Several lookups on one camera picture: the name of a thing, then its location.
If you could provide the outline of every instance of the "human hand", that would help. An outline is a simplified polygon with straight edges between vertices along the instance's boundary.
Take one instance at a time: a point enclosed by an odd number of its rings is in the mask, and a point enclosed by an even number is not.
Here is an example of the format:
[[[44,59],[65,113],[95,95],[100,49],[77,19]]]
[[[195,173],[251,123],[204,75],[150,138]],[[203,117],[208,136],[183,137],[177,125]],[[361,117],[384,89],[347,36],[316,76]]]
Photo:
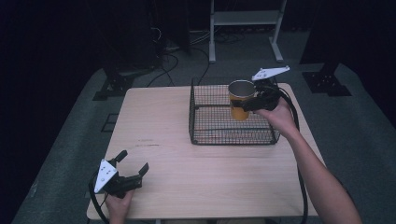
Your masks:
[[[291,115],[288,103],[283,99],[279,99],[277,107],[272,110],[260,109],[254,111],[254,113],[263,116],[270,122],[270,124],[277,130],[280,134],[289,138],[291,134],[298,132],[296,125],[294,123],[293,116]]]
[[[134,189],[126,192],[124,198],[118,198],[108,195],[106,198],[106,206],[110,217],[110,224],[122,224],[125,221],[131,205]]]

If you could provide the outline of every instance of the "black curtain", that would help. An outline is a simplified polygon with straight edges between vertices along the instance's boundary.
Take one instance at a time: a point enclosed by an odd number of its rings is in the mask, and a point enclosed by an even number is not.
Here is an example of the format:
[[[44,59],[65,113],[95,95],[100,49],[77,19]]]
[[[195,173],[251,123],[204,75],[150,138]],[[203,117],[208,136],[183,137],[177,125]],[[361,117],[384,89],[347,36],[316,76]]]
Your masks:
[[[301,63],[337,61],[355,71],[396,127],[393,1],[323,0]]]
[[[84,1],[2,1],[0,198],[10,223],[70,109],[100,68]]]

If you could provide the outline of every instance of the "black cable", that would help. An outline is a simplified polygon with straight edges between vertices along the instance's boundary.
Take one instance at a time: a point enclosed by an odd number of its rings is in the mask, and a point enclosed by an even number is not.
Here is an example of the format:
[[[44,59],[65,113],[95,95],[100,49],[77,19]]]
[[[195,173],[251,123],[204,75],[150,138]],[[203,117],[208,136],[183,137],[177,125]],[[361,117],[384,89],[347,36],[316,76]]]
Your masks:
[[[157,78],[159,78],[159,77],[161,77],[161,76],[163,76],[163,75],[165,75],[165,74],[168,74],[170,71],[172,71],[173,69],[175,69],[176,67],[177,67],[177,65],[178,65],[178,58],[175,56],[175,55],[172,55],[172,54],[166,54],[167,56],[171,56],[171,57],[173,57],[174,59],[176,59],[176,63],[175,63],[175,65],[173,66],[173,67],[171,67],[171,69],[169,69],[169,70],[165,70],[164,68],[163,68],[163,73],[161,73],[161,74],[159,74],[158,76],[156,76],[154,79],[152,79],[149,83],[148,83],[148,85],[146,86],[146,87],[149,87]]]
[[[93,191],[93,180],[97,177],[99,171],[95,171],[91,177],[90,183],[88,184],[88,189],[90,191],[90,196],[91,196],[91,201],[93,203],[93,206],[95,207],[96,212],[98,213],[99,217],[106,223],[109,224],[107,217],[102,211],[101,205],[99,205],[99,202],[96,199],[95,192]]]
[[[107,199],[108,193],[105,194],[105,198],[103,199],[102,203],[100,204],[100,206],[102,207],[102,205],[105,203],[106,199]]]
[[[294,123],[296,125],[296,128],[300,131],[300,123],[298,120],[298,114],[297,114],[297,110],[296,107],[294,106],[294,104],[292,103],[289,95],[287,93],[285,93],[285,91],[283,89],[279,90],[280,96],[285,99],[285,101],[288,103],[290,110],[291,110],[291,114],[293,115],[293,119],[294,119]],[[303,203],[304,203],[304,211],[303,211],[303,220],[301,221],[302,224],[305,224],[307,218],[308,218],[308,198],[306,196],[306,189],[305,189],[305,183],[303,180],[303,177],[301,175],[300,169],[297,166],[297,173],[298,173],[298,179],[300,182],[300,189],[301,189],[301,193],[303,194]]]
[[[207,65],[206,65],[206,69],[205,69],[204,73],[201,75],[201,77],[198,80],[198,84],[197,85],[199,86],[201,81],[202,81],[202,79],[205,77],[205,75],[207,73],[207,70],[209,70],[209,66],[210,66],[209,55],[207,55],[207,53],[205,51],[201,50],[201,49],[196,49],[196,48],[191,48],[191,49],[195,49],[195,50],[201,51],[206,56]]]
[[[245,39],[245,34],[240,34],[242,37],[238,37],[237,35],[230,35],[227,33],[221,33],[219,35],[216,35],[215,41],[217,44],[222,44],[222,45],[231,45],[234,43],[237,43],[239,41],[242,41]]]

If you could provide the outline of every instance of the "gray carpet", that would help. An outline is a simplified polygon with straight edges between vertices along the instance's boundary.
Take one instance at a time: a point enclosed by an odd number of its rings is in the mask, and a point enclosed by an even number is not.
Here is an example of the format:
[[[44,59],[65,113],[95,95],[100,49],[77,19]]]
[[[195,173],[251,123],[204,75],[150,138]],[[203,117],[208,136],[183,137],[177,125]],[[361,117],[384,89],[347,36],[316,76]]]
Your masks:
[[[364,223],[394,223],[396,220],[396,131],[362,87],[357,74],[344,65],[335,75],[352,96],[313,94],[302,72],[318,71],[321,64],[299,65],[308,33],[281,33],[278,44],[285,59],[277,63],[268,43],[269,34],[245,35],[233,44],[217,44],[217,62],[205,77],[250,78],[263,68],[290,66],[278,82],[291,85],[328,168],[352,195]],[[186,86],[207,68],[207,42],[195,45],[191,55],[178,51],[175,69],[157,78],[150,87]],[[177,59],[163,56],[170,69]],[[156,69],[138,77],[133,88],[147,87],[163,72]],[[102,132],[107,116],[119,113],[122,97],[106,101],[92,98],[105,82],[102,70],[92,75],[59,133],[32,190],[13,223],[86,223],[88,181],[106,153],[111,133]],[[276,217],[284,223],[300,223],[299,217]],[[321,223],[310,217],[308,223]]]

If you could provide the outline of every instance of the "wire mesh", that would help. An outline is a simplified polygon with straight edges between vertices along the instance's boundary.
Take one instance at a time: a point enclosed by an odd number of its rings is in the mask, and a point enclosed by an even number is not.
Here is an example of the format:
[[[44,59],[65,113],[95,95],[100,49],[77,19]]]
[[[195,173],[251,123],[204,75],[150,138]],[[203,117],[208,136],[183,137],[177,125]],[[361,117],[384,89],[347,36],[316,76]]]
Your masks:
[[[263,117],[249,112],[248,119],[239,121],[231,116],[228,84],[233,80],[208,78],[192,81],[189,117],[191,142],[195,145],[275,144],[279,131]]]

